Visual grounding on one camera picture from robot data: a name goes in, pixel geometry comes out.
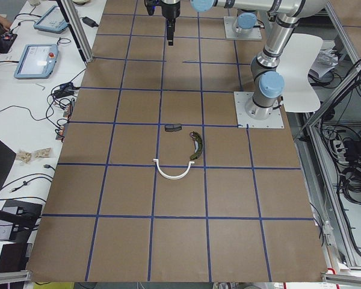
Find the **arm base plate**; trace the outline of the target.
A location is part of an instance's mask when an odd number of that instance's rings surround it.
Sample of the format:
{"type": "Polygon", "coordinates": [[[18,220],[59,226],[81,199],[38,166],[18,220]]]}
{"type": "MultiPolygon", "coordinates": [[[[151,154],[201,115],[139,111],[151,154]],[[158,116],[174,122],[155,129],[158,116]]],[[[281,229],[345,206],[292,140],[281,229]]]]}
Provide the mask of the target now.
{"type": "Polygon", "coordinates": [[[223,18],[226,39],[228,40],[246,40],[261,41],[261,30],[258,27],[244,29],[238,26],[236,16],[225,16],[223,18]]]}
{"type": "Polygon", "coordinates": [[[253,102],[253,92],[234,92],[238,128],[283,129],[284,124],[278,102],[261,108],[253,102]]]}

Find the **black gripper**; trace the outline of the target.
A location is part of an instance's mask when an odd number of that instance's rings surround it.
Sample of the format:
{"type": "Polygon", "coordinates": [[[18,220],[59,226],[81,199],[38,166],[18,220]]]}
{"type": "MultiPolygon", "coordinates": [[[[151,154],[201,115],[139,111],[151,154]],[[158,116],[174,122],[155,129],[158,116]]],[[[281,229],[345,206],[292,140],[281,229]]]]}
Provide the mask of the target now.
{"type": "Polygon", "coordinates": [[[166,37],[169,46],[174,45],[176,18],[181,12],[180,0],[162,0],[162,15],[166,18],[166,37]]]}

